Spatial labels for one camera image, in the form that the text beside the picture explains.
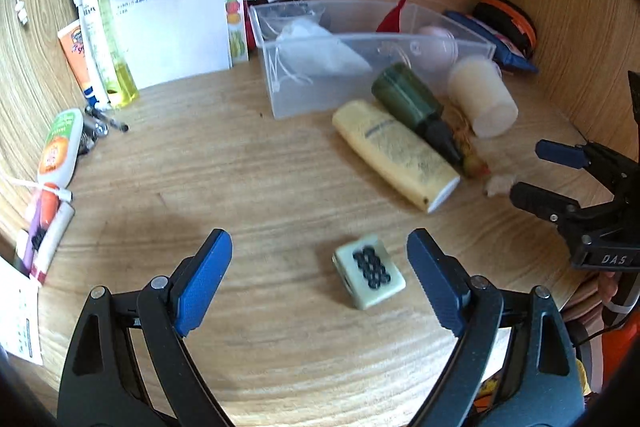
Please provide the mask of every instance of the orange cap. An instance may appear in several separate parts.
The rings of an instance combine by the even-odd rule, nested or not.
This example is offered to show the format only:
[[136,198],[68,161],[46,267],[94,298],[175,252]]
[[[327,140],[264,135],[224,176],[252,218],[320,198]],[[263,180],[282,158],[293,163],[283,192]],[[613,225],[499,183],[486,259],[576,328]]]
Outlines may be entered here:
[[[53,183],[45,183],[45,187],[58,188]],[[40,226],[47,230],[53,218],[56,217],[60,200],[57,195],[48,190],[42,191],[42,203],[40,206]]]

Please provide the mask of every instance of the clear plastic bin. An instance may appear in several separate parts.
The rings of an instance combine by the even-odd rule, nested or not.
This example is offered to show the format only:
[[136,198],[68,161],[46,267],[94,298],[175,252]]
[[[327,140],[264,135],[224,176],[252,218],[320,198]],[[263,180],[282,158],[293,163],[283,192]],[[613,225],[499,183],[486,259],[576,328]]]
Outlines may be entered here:
[[[401,33],[376,33],[394,7],[388,2],[356,0],[252,7],[249,17],[256,44],[262,50],[262,68],[274,118],[333,109],[356,98],[371,99],[371,84],[376,77],[400,61],[408,63],[436,95],[444,94],[447,75],[457,60],[469,55],[493,58],[495,46],[489,41],[415,4],[406,4],[402,9]],[[300,18],[331,35],[282,40],[284,36],[279,36],[283,30],[287,33],[291,23]],[[450,39],[417,34],[429,25],[447,29],[455,44]],[[456,53],[450,53],[452,45]]]

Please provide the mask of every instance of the orange label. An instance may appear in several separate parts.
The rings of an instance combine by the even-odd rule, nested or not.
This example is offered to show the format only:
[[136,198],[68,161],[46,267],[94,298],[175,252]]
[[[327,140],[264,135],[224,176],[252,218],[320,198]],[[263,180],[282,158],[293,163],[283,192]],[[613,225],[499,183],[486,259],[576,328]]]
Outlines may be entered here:
[[66,152],[69,149],[69,140],[63,136],[56,136],[47,144],[42,151],[39,174],[47,174],[58,169],[66,159]]

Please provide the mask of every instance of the wooden tabletop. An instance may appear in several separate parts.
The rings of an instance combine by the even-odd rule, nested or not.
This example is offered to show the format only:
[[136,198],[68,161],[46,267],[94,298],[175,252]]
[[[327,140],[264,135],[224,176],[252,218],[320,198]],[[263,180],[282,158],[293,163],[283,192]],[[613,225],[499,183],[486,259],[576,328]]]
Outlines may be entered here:
[[[520,117],[504,136],[478,142],[481,153],[496,173],[591,203],[598,194],[587,174],[535,158],[542,137],[574,144],[580,136],[529,83],[508,80]],[[550,223],[484,197],[481,183],[464,181],[427,216],[350,150],[330,113],[274,121],[258,60],[146,89],[120,116],[130,132],[110,130],[78,163],[76,217],[40,293],[39,374],[55,388],[90,289],[138,290],[215,228],[231,234],[233,260],[186,344],[239,426],[411,419],[454,346],[406,260],[415,228],[501,288],[543,284],[563,304],[583,278]],[[331,258],[372,232],[407,284],[363,312]],[[133,334],[151,398],[168,412],[142,333]]]

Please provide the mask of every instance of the black wire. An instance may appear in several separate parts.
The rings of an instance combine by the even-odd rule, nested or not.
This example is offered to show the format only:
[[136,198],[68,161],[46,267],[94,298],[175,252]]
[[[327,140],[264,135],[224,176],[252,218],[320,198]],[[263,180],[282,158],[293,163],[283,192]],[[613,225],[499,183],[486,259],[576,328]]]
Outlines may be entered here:
[[609,331],[619,330],[622,326],[624,326],[626,324],[626,322],[629,320],[629,317],[636,310],[637,307],[638,307],[638,304],[636,303],[636,305],[633,307],[633,309],[630,312],[628,312],[628,314],[626,314],[622,318],[622,320],[620,322],[618,322],[617,324],[614,324],[613,326],[609,326],[607,328],[602,328],[600,331],[596,331],[595,333],[593,333],[593,335],[588,336],[583,341],[580,341],[577,344],[574,344],[574,347],[580,347],[582,344],[586,344],[587,342],[591,342],[596,337],[599,337],[599,336],[603,335],[604,333],[609,333]]

